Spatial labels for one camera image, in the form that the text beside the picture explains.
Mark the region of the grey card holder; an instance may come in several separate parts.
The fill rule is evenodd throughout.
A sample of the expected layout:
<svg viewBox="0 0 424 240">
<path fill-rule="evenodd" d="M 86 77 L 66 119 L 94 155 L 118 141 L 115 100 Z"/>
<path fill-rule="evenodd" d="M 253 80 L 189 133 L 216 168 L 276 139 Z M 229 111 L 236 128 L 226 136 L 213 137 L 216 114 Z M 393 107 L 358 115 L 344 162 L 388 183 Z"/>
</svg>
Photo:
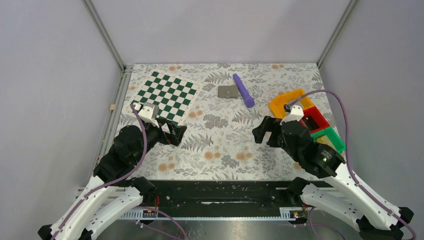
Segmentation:
<svg viewBox="0 0 424 240">
<path fill-rule="evenodd" d="M 239 89 L 235 85 L 220 85 L 217 89 L 217 96 L 225 99 L 237 98 Z"/>
</svg>

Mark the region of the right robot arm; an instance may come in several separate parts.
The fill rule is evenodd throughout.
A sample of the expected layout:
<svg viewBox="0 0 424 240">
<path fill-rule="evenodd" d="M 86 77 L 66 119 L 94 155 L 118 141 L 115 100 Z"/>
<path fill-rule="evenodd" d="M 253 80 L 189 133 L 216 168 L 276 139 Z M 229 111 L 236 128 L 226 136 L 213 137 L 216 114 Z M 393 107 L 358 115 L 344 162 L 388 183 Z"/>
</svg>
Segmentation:
<svg viewBox="0 0 424 240">
<path fill-rule="evenodd" d="M 284 122 L 270 116 L 252 130 L 254 141 L 262 143 L 265 133 L 271 135 L 267 145 L 283 149 L 307 173 L 331 185 L 344 195 L 340 199 L 323 192 L 310 181 L 296 177 L 287 187 L 287 201 L 317 207 L 342 220 L 359 232 L 364 240 L 400 240 L 414 213 L 408 207 L 391 204 L 349 168 L 345 158 L 329 145 L 315 141 L 307 127 L 296 120 Z"/>
</svg>

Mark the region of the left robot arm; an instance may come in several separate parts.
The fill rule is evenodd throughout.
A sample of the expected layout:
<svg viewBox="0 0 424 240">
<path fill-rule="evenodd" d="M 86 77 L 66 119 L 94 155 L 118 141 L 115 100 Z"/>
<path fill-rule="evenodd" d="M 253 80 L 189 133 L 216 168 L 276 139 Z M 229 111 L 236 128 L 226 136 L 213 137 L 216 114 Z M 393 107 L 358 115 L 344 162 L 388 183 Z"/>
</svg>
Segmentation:
<svg viewBox="0 0 424 240">
<path fill-rule="evenodd" d="M 162 117 L 157 119 L 158 126 L 143 120 L 139 123 L 119 131 L 69 210 L 54 224 L 40 227 L 41 239 L 95 240 L 131 208 L 154 202 L 155 186 L 145 177 L 130 175 L 157 143 L 178 146 L 187 127 Z"/>
</svg>

